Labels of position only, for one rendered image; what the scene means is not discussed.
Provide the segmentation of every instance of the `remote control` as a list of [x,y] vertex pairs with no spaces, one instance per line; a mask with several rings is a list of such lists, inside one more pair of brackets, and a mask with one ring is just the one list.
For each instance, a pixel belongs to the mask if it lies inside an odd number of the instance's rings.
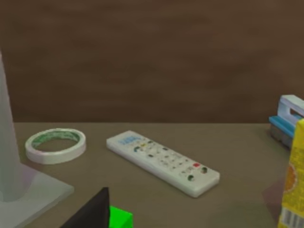
[[219,172],[133,131],[107,139],[106,146],[194,198],[220,179]]

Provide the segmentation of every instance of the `green cube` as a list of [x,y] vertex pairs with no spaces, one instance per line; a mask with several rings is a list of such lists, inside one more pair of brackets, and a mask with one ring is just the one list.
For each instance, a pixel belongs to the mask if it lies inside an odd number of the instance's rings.
[[133,214],[110,206],[110,228],[133,228]]

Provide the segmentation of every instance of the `white tape roll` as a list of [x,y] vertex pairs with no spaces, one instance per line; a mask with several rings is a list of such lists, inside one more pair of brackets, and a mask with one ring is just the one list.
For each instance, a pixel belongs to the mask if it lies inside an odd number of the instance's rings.
[[[47,141],[53,139],[70,139],[76,141],[74,146],[55,152],[43,152],[38,151],[36,148]],[[39,164],[59,164],[67,161],[71,161],[86,150],[86,137],[82,132],[75,129],[50,129],[43,132],[39,132],[31,136],[25,143],[27,157]]]

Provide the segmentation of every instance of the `brown wall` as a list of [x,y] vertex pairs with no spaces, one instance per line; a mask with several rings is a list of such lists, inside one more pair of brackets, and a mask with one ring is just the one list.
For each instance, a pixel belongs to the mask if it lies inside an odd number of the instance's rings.
[[304,98],[304,3],[2,0],[18,122],[267,122]]

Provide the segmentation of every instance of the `brown table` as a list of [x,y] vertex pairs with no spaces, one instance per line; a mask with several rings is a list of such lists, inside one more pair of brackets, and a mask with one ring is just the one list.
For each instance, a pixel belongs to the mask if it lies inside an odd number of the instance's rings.
[[[49,128],[87,136],[87,151],[58,165],[25,157],[24,142]],[[21,161],[75,187],[75,193],[27,228],[58,228],[102,187],[111,204],[134,214],[136,228],[275,228],[261,192],[285,174],[288,151],[267,133],[268,124],[17,123]],[[214,189],[193,199],[108,151],[105,140],[134,130],[221,173]]]

